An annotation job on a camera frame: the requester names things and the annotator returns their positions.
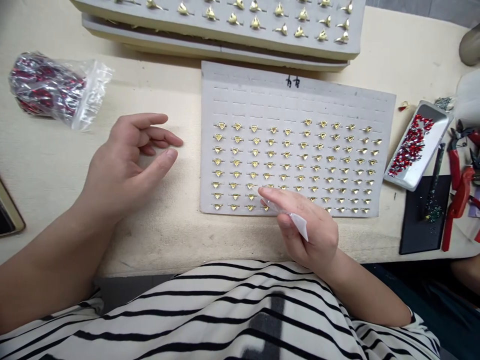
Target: red handle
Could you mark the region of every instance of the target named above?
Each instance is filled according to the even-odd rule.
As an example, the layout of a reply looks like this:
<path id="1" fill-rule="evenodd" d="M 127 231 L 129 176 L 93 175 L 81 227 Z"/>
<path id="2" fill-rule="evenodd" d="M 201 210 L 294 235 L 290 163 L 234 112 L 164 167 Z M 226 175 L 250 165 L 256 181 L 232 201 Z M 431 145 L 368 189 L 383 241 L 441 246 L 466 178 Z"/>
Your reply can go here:
<path id="1" fill-rule="evenodd" d="M 448 152 L 450 160 L 451 188 L 457 190 L 460 186 L 460 158 L 457 150 Z"/>

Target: plastic bag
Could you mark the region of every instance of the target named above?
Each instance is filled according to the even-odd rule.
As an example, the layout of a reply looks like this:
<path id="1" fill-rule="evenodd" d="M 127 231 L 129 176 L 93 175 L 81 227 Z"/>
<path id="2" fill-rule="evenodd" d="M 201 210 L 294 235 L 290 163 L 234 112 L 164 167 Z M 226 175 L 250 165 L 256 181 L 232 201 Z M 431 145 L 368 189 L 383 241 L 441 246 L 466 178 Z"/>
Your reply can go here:
<path id="1" fill-rule="evenodd" d="M 22 110 L 63 121 L 87 131 L 97 115 L 113 70 L 97 60 L 52 60 L 40 52 L 24 52 L 15 61 L 8 82 Z"/>

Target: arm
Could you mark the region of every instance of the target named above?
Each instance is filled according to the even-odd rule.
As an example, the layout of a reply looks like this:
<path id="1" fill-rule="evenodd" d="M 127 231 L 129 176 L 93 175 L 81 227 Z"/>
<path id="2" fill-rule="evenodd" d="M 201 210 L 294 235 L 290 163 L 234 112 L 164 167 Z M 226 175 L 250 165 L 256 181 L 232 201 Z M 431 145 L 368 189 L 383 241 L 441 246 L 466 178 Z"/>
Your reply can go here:
<path id="1" fill-rule="evenodd" d="M 93 156 L 73 206 L 0 266 L 0 335 L 86 299 L 118 221 L 149 199 L 177 159 L 169 149 L 142 169 L 140 152 L 183 142 L 163 114 L 121 117 Z"/>
<path id="2" fill-rule="evenodd" d="M 411 322 L 409 308 L 383 282 L 338 249 L 337 223 L 323 208 L 292 192 L 262 187 L 259 194 L 307 221 L 306 242 L 290 217 L 277 217 L 285 247 L 300 265 L 312 270 L 333 290 L 348 312 L 366 322 L 401 327 Z"/>

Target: foam tray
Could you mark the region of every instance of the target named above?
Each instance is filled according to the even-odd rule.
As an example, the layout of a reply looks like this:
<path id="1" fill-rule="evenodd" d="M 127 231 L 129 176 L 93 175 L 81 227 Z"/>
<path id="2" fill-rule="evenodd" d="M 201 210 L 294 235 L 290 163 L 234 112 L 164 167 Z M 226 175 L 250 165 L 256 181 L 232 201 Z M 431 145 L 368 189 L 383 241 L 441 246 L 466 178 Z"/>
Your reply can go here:
<path id="1" fill-rule="evenodd" d="M 227 215 L 273 215 L 260 203 L 258 188 L 271 185 L 287 186 L 285 191 L 297 191 L 314 197 L 314 203 L 331 208 L 334 217 L 377 217 L 379 215 L 380 189 L 387 161 L 390 132 L 396 96 L 393 94 L 336 83 L 313 80 L 293 75 L 246 69 L 202 61 L 201 110 L 201 178 L 200 210 L 203 213 Z M 326 121 L 325 127 L 319 125 Z M 225 123 L 221 129 L 219 123 Z M 291 129 L 289 135 L 285 130 Z M 318 136 L 326 133 L 322 139 Z M 215 136 L 221 135 L 220 141 Z M 338 134 L 338 140 L 331 136 Z M 235 136 L 241 137 L 236 142 Z M 373 140 L 381 139 L 380 144 Z M 291 141 L 286 146 L 284 141 Z M 331 147 L 340 146 L 338 151 Z M 358 150 L 367 148 L 366 153 Z M 270 157 L 267 152 L 273 151 Z M 350 162 L 342 160 L 350 157 Z M 217 165 L 214 159 L 220 159 Z M 364 159 L 362 164 L 356 160 Z M 290 164 L 288 169 L 283 165 Z M 332 173 L 328 168 L 336 168 Z M 358 175 L 355 170 L 363 170 Z M 346 183 L 339 179 L 346 178 Z M 229 185 L 237 184 L 232 189 Z"/>

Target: table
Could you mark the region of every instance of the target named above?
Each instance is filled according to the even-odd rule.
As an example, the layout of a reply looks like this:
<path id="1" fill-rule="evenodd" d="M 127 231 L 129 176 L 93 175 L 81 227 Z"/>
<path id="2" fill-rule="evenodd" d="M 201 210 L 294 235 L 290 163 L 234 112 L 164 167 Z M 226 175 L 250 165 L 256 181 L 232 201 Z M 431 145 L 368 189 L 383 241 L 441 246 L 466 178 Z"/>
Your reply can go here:
<path id="1" fill-rule="evenodd" d="M 367 7 L 361 54 L 351 66 L 341 73 L 290 73 L 394 93 L 398 103 L 432 101 L 453 94 L 459 78 L 471 71 L 458 57 L 466 31 L 435 19 Z M 4 77 L 0 82 L 0 174 L 27 224 L 23 233 L 0 239 L 0 262 L 74 202 L 90 159 L 113 123 L 120 115 L 139 112 L 168 114 L 165 127 L 183 138 L 185 145 L 149 205 L 117 226 L 102 275 L 172 274 L 218 259 L 288 258 L 274 217 L 200 213 L 200 60 L 137 53 L 96 38 L 82 28 L 74 6 L 62 0 L 2 1 L 0 47 Z M 115 69 L 90 133 L 72 131 L 59 121 L 32 118 L 17 106 L 5 77 L 18 54 L 35 50 L 54 59 L 96 58 Z M 395 112 L 389 158 L 410 115 Z M 430 164 L 427 175 L 432 168 Z M 441 173 L 448 172 L 445 156 Z M 405 195 L 403 189 L 384 183 L 380 217 L 337 219 L 340 248 L 362 263 L 458 258 L 480 252 L 480 245 L 467 239 L 480 224 L 463 218 L 456 222 L 459 226 L 449 252 L 400 256 Z"/>

